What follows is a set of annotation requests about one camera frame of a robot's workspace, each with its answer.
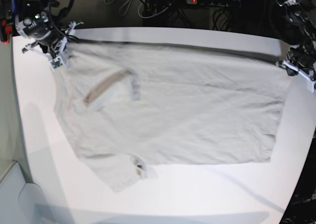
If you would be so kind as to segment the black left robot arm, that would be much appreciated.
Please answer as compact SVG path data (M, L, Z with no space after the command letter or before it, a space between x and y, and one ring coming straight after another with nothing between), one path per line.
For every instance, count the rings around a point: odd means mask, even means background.
M268 23L275 36L288 44L285 59L277 65L289 76L316 81L316 5L312 0L274 0Z

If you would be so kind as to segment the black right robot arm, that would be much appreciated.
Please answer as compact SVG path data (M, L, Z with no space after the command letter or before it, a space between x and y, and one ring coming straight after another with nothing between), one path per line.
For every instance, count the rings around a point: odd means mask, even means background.
M15 15L14 24L17 33L25 38L35 40L43 53L49 53L51 58L57 57L57 45L65 39L75 41L63 29L62 20L70 13L75 0L69 0L67 6L59 10L57 15L52 14L52 9L59 7L57 0L19 0L18 13Z

